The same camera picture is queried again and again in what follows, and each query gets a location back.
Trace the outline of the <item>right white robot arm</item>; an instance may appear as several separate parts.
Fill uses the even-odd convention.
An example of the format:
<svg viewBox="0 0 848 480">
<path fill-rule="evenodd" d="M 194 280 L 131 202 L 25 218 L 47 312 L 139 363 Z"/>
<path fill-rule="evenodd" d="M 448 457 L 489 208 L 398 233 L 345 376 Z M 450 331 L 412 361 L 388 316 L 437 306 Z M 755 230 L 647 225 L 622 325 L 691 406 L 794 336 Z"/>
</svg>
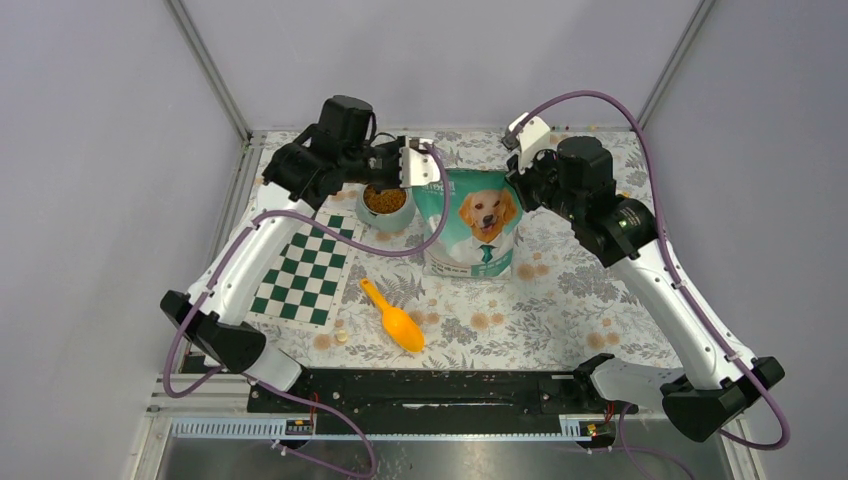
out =
<svg viewBox="0 0 848 480">
<path fill-rule="evenodd" d="M 575 402 L 597 412 L 610 401 L 660 410 L 690 440 L 704 442 L 780 382 L 774 357 L 757 356 L 690 284 L 656 218 L 616 191 L 611 153 L 591 136 L 556 149 L 516 153 L 505 179 L 521 207 L 568 221 L 579 244 L 647 309 L 681 365 L 662 369 L 597 354 L 575 370 Z"/>
</svg>

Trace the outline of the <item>teal dog food bag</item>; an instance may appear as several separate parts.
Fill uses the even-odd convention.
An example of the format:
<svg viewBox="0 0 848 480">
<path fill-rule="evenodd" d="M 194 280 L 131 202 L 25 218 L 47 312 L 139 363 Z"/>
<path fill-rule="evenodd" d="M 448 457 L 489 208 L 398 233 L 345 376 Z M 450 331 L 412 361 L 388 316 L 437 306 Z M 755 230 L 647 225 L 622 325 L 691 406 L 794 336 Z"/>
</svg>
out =
<svg viewBox="0 0 848 480">
<path fill-rule="evenodd" d="M 450 209 L 438 239 L 423 253 L 424 273 L 506 278 L 512 273 L 522 208 L 505 174 L 450 169 Z"/>
</svg>

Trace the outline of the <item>yellow plastic scoop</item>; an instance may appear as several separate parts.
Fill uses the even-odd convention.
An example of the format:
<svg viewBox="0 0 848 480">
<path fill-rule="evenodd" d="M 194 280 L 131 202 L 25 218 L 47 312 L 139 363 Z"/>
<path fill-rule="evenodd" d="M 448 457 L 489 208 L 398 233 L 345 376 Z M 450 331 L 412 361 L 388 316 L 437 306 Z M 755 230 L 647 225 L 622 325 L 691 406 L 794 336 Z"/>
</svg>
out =
<svg viewBox="0 0 848 480">
<path fill-rule="evenodd" d="M 383 329 L 391 339 L 409 353 L 421 353 L 425 348 L 426 340 L 411 316 L 404 310 L 391 305 L 369 279 L 362 279 L 360 287 L 380 312 Z"/>
</svg>

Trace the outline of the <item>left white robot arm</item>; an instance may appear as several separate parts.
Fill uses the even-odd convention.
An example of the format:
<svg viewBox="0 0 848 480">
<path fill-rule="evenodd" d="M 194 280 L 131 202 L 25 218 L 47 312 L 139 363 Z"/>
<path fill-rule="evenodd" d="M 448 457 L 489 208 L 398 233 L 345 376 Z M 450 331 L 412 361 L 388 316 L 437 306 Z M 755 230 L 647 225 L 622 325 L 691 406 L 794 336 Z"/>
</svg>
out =
<svg viewBox="0 0 848 480">
<path fill-rule="evenodd" d="M 317 122 L 274 152 L 223 250 L 187 292 L 170 290 L 160 302 L 177 329 L 163 377 L 167 395 L 182 398 L 194 390 L 177 391 L 170 381 L 177 349 L 188 341 L 221 368 L 272 391 L 285 410 L 307 404 L 311 387 L 300 377 L 302 365 L 249 325 L 246 315 L 267 271 L 302 226 L 334 233 L 315 215 L 345 184 L 398 188 L 440 177 L 426 170 L 431 141 L 400 135 L 377 144 L 377 135 L 370 104 L 334 95 Z"/>
</svg>

